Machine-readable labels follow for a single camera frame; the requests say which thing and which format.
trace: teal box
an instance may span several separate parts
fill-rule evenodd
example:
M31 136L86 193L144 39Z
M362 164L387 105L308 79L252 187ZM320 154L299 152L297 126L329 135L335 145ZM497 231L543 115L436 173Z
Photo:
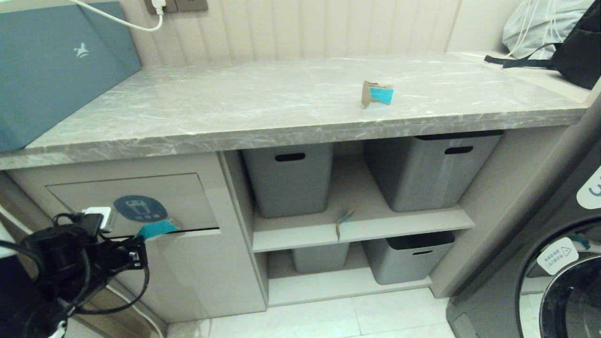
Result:
M124 18L116 1L91 5ZM142 68L127 27L77 5L0 13L0 32L0 152L25 147Z

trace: washing machine door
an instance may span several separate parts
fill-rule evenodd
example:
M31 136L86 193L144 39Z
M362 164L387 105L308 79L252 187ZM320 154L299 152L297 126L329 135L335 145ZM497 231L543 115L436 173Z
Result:
M543 294L540 329L544 338L601 337L601 255L555 275Z

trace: wall socket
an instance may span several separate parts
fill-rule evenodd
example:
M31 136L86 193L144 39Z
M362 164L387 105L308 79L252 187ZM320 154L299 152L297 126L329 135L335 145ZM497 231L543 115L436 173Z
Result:
M182 11L208 11L209 4L207 0L166 0L167 6L163 9L165 13ZM151 0L144 0L146 9L150 14L156 15Z

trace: white label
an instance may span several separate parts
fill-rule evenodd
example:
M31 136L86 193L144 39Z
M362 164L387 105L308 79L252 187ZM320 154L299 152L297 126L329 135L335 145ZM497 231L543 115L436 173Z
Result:
M568 237L555 241L536 258L538 265L550 275L556 274L561 268L577 260L578 251Z
M580 188L576 200L584 209L601 209L601 167Z

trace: gray storage bin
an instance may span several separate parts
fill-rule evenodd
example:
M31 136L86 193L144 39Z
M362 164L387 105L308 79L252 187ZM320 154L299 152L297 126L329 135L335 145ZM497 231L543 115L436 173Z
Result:
M502 131L370 140L365 161L396 212L457 204Z
M332 143L242 150L265 218L313 214L328 205Z
M426 278L447 253L455 237L449 231L363 241L371 271L379 284Z
M294 268L298 272L324 272L344 267L350 243L292 249Z

